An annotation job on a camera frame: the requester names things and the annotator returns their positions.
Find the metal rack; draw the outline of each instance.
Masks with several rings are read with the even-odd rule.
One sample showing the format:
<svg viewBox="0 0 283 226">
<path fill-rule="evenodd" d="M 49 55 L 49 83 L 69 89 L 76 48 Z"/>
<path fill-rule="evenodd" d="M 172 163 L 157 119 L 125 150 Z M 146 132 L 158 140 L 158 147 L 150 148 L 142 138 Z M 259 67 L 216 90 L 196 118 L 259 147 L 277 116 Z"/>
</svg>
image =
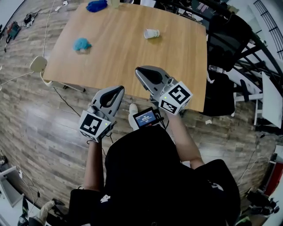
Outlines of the metal rack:
<svg viewBox="0 0 283 226">
<path fill-rule="evenodd" d="M 279 55 L 279 58 L 283 60 L 283 36 L 281 34 L 281 31 L 279 30 L 276 22 L 274 21 L 273 17 L 268 12 L 267 8 L 263 5 L 261 0 L 257 0 L 254 3 L 257 10 L 260 12 L 260 15 L 262 19 L 265 21 L 270 34 L 272 35 L 272 38 L 275 42 L 277 53 Z"/>
</svg>

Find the blue cloth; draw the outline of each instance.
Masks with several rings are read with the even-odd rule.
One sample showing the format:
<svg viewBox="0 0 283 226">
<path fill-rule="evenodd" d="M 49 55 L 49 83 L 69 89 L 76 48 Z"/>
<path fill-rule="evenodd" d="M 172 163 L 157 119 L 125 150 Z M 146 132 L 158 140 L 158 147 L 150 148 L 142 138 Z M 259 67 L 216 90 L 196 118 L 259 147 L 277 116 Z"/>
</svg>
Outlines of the blue cloth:
<svg viewBox="0 0 283 226">
<path fill-rule="evenodd" d="M 73 50 L 79 51 L 81 49 L 87 49 L 90 48 L 92 45 L 89 44 L 88 40 L 86 38 L 79 38 L 75 41 L 73 45 Z"/>
<path fill-rule="evenodd" d="M 98 12 L 107 7 L 106 0 L 92 1 L 88 3 L 87 10 L 90 12 Z"/>
</svg>

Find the white cube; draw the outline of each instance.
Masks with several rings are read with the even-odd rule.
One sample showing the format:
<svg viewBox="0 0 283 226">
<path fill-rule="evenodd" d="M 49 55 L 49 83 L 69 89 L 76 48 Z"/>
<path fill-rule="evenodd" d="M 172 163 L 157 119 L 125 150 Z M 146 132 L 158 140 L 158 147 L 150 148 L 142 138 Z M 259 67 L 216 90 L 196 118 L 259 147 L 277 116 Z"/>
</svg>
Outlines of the white cube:
<svg viewBox="0 0 283 226">
<path fill-rule="evenodd" d="M 79 121 L 79 131 L 82 135 L 99 142 L 111 129 L 111 122 L 83 111 Z"/>
<path fill-rule="evenodd" d="M 176 115 L 188 104 L 192 96 L 193 94 L 185 84 L 183 82 L 178 82 L 160 97 L 158 106 L 165 111 Z"/>
</svg>

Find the chair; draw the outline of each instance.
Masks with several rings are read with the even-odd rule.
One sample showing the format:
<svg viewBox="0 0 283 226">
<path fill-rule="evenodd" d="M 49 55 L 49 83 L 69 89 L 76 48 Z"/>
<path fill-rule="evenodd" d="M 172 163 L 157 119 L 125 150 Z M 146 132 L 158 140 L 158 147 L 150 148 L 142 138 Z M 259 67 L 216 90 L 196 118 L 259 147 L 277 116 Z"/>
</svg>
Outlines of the chair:
<svg viewBox="0 0 283 226">
<path fill-rule="evenodd" d="M 40 78 L 42 79 L 44 84 L 46 84 L 48 87 L 55 86 L 55 87 L 63 88 L 64 86 L 68 86 L 68 87 L 75 89 L 77 91 L 84 92 L 84 88 L 81 87 L 81 86 L 78 86 L 78 85 L 72 85 L 72 84 L 67 84 L 67 83 L 58 83 L 58 82 L 53 82 L 53 81 L 49 81 L 49 80 L 44 79 L 43 74 L 44 74 L 44 70 L 45 70 L 46 66 L 47 66 L 47 59 L 45 59 L 42 56 L 37 56 L 32 61 L 31 65 L 30 65 L 30 69 L 34 72 L 40 73 Z"/>
<path fill-rule="evenodd" d="M 210 21 L 208 34 L 207 70 L 212 65 L 229 72 L 247 46 L 252 29 L 237 15 L 231 15 L 229 20 L 216 15 Z M 214 82 L 207 82 L 204 115 L 233 114 L 235 111 L 234 93 L 236 92 L 243 92 L 245 101 L 249 101 L 248 90 L 243 80 L 241 80 L 241 87 L 234 87 L 228 75 L 209 70 L 208 74 Z"/>
</svg>

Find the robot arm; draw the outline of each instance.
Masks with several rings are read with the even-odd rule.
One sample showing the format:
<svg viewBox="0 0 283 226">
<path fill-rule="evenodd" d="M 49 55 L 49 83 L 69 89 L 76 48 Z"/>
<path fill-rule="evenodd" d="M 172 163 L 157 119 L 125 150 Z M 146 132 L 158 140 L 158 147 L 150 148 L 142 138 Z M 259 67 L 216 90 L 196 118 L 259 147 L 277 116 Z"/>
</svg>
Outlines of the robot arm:
<svg viewBox="0 0 283 226">
<path fill-rule="evenodd" d="M 141 66 L 136 68 L 135 74 L 150 92 L 150 100 L 171 114 L 176 115 L 193 96 L 183 82 L 176 81 L 161 68 Z"/>
<path fill-rule="evenodd" d="M 114 116 L 119 109 L 124 92 L 123 86 L 108 87 L 98 91 L 88 105 L 88 110 L 83 111 L 80 117 L 81 134 L 96 142 L 101 141 L 116 124 Z"/>
</svg>

